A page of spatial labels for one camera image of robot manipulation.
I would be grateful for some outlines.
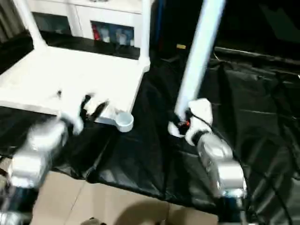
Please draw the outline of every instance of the black cable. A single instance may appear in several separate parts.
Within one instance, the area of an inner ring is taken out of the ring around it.
[[[229,142],[224,138],[224,136],[218,131],[217,128],[213,127],[211,124],[209,124],[208,122],[206,122],[204,119],[202,119],[202,118],[196,116],[196,115],[193,114],[190,110],[189,110],[188,113],[189,113],[191,116],[193,116],[193,117],[195,117],[195,118],[201,120],[203,123],[205,123],[205,124],[212,130],[212,132],[213,132],[214,134],[216,134],[220,139],[224,140],[224,141],[230,146]],[[240,165],[249,167],[249,165],[244,164],[244,163],[242,162],[241,158],[240,158],[234,151],[232,151],[232,155],[233,155],[233,157],[239,162]],[[273,184],[273,182],[272,182],[272,181],[271,181],[271,180],[270,180],[263,172],[257,171],[256,169],[254,169],[254,168],[252,168],[252,167],[251,167],[251,169],[252,169],[255,173],[261,175],[261,176],[267,181],[267,183],[268,183],[269,186],[273,189],[275,195],[277,196],[277,198],[278,198],[278,200],[279,200],[279,202],[280,202],[280,204],[281,204],[283,210],[285,211],[285,215],[286,215],[286,217],[287,217],[287,220],[288,220],[289,225],[293,225],[293,220],[292,220],[290,214],[288,213],[288,209],[287,209],[287,207],[286,207],[284,201],[282,200],[282,198],[281,198],[281,196],[280,196],[280,194],[279,194],[278,189],[275,187],[275,185]],[[249,183],[249,182],[248,182],[248,178],[247,178],[246,176],[244,176],[244,178],[245,178],[245,181],[246,181],[246,183],[247,183],[247,193],[250,193],[250,190],[249,190],[249,187],[248,187],[248,183]],[[250,195],[248,195],[248,194],[247,194],[247,200],[248,200],[250,203],[252,202],[252,200],[251,200],[251,198],[250,198]],[[256,216],[258,219],[260,218],[259,215],[258,215],[255,211],[252,211],[252,213],[254,213],[255,216]]]

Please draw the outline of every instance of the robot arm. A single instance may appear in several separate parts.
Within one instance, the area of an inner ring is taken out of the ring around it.
[[[243,209],[247,196],[244,172],[230,146],[212,130],[210,102],[204,98],[190,101],[186,115],[186,120],[173,124],[190,145],[196,146],[216,199],[219,224],[248,225]]]
[[[87,101],[82,101],[82,96],[72,100],[64,104],[59,116],[31,127],[25,143],[14,154],[8,169],[6,194],[0,204],[0,225],[30,223],[39,189],[52,169],[53,161],[68,138],[81,133],[82,117],[88,116],[82,115]],[[98,110],[98,115],[103,110],[103,107]],[[86,119],[91,118],[97,117],[93,113]]]

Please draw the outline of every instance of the white frame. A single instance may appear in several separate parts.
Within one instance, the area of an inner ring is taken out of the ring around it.
[[[143,74],[150,68],[150,0],[142,1],[138,60],[48,46],[28,1],[13,1],[30,32],[34,50],[0,76],[0,105],[54,115],[66,113],[73,120],[79,118],[84,95],[94,93],[94,106],[105,99],[110,102],[96,122],[118,127],[118,114],[131,113]],[[58,90],[62,91],[61,98],[57,97]]]
[[[75,37],[83,36],[76,7],[74,5],[49,2],[45,0],[28,0],[28,5],[31,12],[61,15],[67,17],[72,35]]]
[[[102,8],[76,6],[84,38],[94,39],[91,21],[128,26],[134,29],[135,47],[141,46],[142,15]]]

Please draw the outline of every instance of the black tablecloth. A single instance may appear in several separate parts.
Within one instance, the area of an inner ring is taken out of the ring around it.
[[[20,49],[26,45],[30,42],[23,41]],[[14,54],[0,49],[1,59],[5,55],[12,64]],[[133,108],[133,130],[121,134],[114,127],[86,124],[79,137],[69,140],[54,170],[217,213],[195,148],[167,132],[183,69],[184,60],[154,59]],[[297,76],[217,61],[210,63],[199,93],[213,105],[213,126],[243,162],[249,211],[270,224],[300,224],[299,93]],[[11,157],[29,126],[48,117],[0,107],[0,154]]]

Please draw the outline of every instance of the white shelf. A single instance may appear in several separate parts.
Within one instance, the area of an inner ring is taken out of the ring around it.
[[[103,9],[128,12],[134,14],[142,13],[141,0],[108,0],[105,2],[92,2],[90,0],[46,0],[46,1],[73,4],[77,6],[87,6],[92,8],[103,8]]]
[[[96,93],[131,112],[143,76],[138,60],[56,47],[34,50],[0,76],[0,105],[57,115],[57,92]],[[111,107],[100,123],[112,124]]]

